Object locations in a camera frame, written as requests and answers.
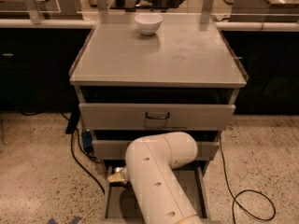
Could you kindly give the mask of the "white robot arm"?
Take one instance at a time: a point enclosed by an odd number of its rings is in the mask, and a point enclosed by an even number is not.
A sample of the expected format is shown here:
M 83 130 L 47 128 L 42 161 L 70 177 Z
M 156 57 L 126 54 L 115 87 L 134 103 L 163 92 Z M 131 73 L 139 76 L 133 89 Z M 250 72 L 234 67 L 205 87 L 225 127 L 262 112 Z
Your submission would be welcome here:
M 146 224 L 203 224 L 173 173 L 197 152 L 195 140 L 184 132 L 140 137 L 126 149 L 125 166 L 107 181 L 132 185 Z

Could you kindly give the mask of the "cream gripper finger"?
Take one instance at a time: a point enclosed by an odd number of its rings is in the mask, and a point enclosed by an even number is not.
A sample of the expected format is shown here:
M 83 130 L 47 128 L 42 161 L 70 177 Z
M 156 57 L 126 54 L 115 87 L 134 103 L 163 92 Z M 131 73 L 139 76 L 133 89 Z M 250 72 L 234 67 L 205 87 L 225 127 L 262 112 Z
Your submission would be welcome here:
M 121 173 L 114 173 L 107 178 L 107 182 L 113 185 L 121 185 L 126 187 L 130 184 L 129 180 Z

